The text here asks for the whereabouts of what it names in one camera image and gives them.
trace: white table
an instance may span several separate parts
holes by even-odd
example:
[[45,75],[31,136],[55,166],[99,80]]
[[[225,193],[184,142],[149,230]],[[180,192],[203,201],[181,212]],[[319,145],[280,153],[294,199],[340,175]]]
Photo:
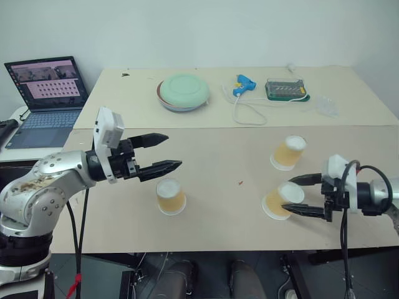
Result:
[[[19,125],[22,121],[19,120],[19,115],[22,115],[26,111],[27,107],[19,107],[11,116],[10,120],[15,119]],[[24,115],[24,118],[29,115],[29,111]],[[16,161],[32,161],[38,160],[47,156],[48,154],[56,153],[62,148],[21,148],[21,149],[7,149],[5,146],[8,144],[12,136],[18,130],[16,128],[7,138],[7,140],[1,145],[0,148],[0,163],[3,162],[16,162]]]
[[[311,96],[334,98],[339,117],[302,113],[293,104],[267,109],[269,123],[260,128],[238,128],[232,122],[232,107],[218,93],[219,81],[242,73],[261,86],[261,75],[283,77],[284,70],[185,70],[198,71],[209,83],[211,104],[193,113],[172,113],[157,102],[154,88],[165,75],[179,71],[104,70],[65,150],[90,149],[89,128],[97,108],[106,104],[122,114],[127,128],[136,128],[126,130],[124,137],[151,132],[170,137],[156,147],[137,149],[137,162],[148,166],[164,159],[182,160],[168,176],[181,182],[188,198],[186,209],[173,217],[158,210],[155,186],[160,179],[98,183],[90,190],[84,252],[337,249],[341,213],[334,213],[333,223],[295,215],[275,221],[262,211],[261,199],[283,181],[320,172],[323,161],[336,153],[375,165],[388,176],[398,175],[398,120],[350,68],[299,70]],[[130,76],[121,77],[122,72]],[[294,170],[278,171],[269,157],[290,134],[303,136],[309,145]],[[360,175],[361,181],[373,178],[376,175],[369,172]],[[305,203],[323,206],[320,186],[304,189]],[[79,223],[82,192],[71,203]],[[63,211],[54,231],[53,252],[74,251],[70,230],[69,215]],[[390,245],[399,245],[399,238],[387,216],[349,215],[350,248]]]

